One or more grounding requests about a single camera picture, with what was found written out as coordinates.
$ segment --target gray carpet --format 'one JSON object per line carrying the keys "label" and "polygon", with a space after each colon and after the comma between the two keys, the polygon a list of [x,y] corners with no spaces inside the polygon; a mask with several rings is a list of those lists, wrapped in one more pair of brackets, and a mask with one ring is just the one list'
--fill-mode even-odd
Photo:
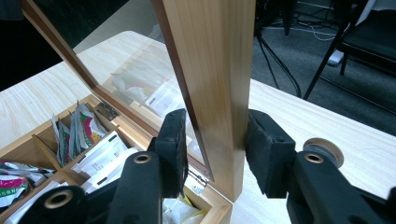
{"label": "gray carpet", "polygon": [[[307,7],[301,4],[298,4],[296,8],[297,12],[305,11],[309,13],[310,11],[315,12],[317,10],[317,7]],[[304,17],[302,19],[301,15],[299,19],[305,21],[315,20],[311,17]],[[294,29],[310,30],[310,28],[302,25],[293,25],[290,34],[285,35],[281,28],[264,27],[262,30],[262,37],[275,52],[277,57],[289,68],[291,74],[301,87],[302,95],[304,95],[332,41],[320,41],[317,40],[312,33]],[[332,29],[320,29],[317,31],[332,34],[336,33],[336,31]],[[330,37],[329,35],[320,34],[317,34],[317,36],[319,38]],[[275,82],[271,77],[268,64],[264,59],[260,45],[256,39],[253,47],[252,78],[275,87]],[[267,54],[267,56],[270,59],[270,64],[276,75],[279,88],[284,92],[296,95],[296,91],[288,77],[274,60],[272,60],[269,54]],[[396,111],[396,91],[394,90],[396,77],[377,71],[353,60],[348,60],[344,76],[339,75],[340,68],[341,64],[335,67],[327,65],[322,75],[333,82],[346,86]],[[350,119],[364,123],[384,133],[396,135],[395,115],[375,105],[369,104],[346,91],[336,88],[334,85],[324,80],[320,79],[317,82],[308,101]]]}

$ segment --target chair leg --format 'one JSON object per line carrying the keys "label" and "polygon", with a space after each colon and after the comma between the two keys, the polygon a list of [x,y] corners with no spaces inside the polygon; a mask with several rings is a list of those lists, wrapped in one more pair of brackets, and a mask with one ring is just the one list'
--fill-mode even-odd
{"label": "chair leg", "polygon": [[343,58],[343,62],[341,64],[341,71],[340,71],[340,75],[343,76],[345,71],[346,71],[346,66],[347,66],[347,54],[344,53],[344,58]]}
{"label": "chair leg", "polygon": [[329,61],[330,57],[332,56],[334,49],[335,49],[335,43],[333,41],[332,44],[330,45],[329,49],[327,50],[326,55],[324,56],[323,61],[321,62],[320,66],[318,68],[318,71],[315,73],[314,78],[312,79],[311,83],[309,84],[309,87],[306,90],[306,93],[305,93],[303,99],[305,99],[305,100],[308,99],[309,94],[311,94],[311,91],[314,89],[315,84],[317,84],[320,74],[323,72],[323,69],[327,64],[327,61]]}

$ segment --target lid frame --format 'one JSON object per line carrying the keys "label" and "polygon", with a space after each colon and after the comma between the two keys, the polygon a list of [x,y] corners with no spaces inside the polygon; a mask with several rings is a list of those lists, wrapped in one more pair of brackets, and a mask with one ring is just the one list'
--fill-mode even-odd
{"label": "lid frame", "polygon": [[[203,149],[205,165],[210,166],[211,173],[206,173],[214,180],[211,185],[234,202],[242,192],[243,184],[255,1],[152,0],[152,3],[160,18],[165,44],[197,141]],[[97,85],[91,72],[56,29],[42,13],[37,13],[40,9],[34,0],[22,0],[21,5],[26,18],[94,93],[152,136],[158,134]],[[196,20],[197,16],[197,25],[190,27],[188,21]],[[184,35],[198,37],[186,39]],[[206,52],[191,51],[191,46],[202,47]],[[206,80],[213,85],[202,86]]]}

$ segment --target wood grain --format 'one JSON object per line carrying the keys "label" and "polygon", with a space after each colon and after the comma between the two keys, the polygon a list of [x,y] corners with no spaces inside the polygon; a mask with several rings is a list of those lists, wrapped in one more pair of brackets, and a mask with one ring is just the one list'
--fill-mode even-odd
{"label": "wood grain", "polygon": [[255,1],[163,4],[213,184],[235,201],[242,191]]}

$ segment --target wooden box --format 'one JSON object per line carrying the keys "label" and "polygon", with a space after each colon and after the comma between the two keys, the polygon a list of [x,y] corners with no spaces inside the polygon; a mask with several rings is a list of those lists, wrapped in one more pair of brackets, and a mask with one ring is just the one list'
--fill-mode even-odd
{"label": "wooden box", "polygon": [[[136,147],[138,150],[145,150],[149,146],[149,137],[135,130],[122,117],[117,117],[110,121],[100,114],[98,112],[98,108],[101,107],[101,102],[93,95],[82,99],[80,103],[86,104],[91,111],[94,111],[96,117],[99,118],[101,123],[110,132],[116,131],[128,147]],[[69,113],[74,111],[76,106],[77,105],[71,106],[57,117],[65,120],[67,123],[67,120],[70,119]],[[91,148],[93,148],[94,145],[78,155],[77,158],[69,162],[65,167],[61,167],[57,162],[57,147],[52,124],[49,120],[16,142],[0,150],[0,158],[4,160],[23,162],[35,166],[50,168],[56,171],[54,176],[50,177],[37,188],[33,189],[33,191],[31,191],[22,200],[15,202],[8,208],[8,210],[3,212],[0,215],[1,223],[4,223],[6,219],[19,207],[46,187],[51,180],[55,180],[60,183],[67,182],[69,185],[77,186],[82,185],[87,180],[86,177],[77,174],[71,168]],[[228,223],[230,221],[232,211],[231,202],[227,201],[224,197],[215,192],[210,186],[204,188],[204,190],[198,195],[194,193],[193,189],[189,189],[187,187],[184,188],[184,191],[195,207],[207,212],[202,223]]]}

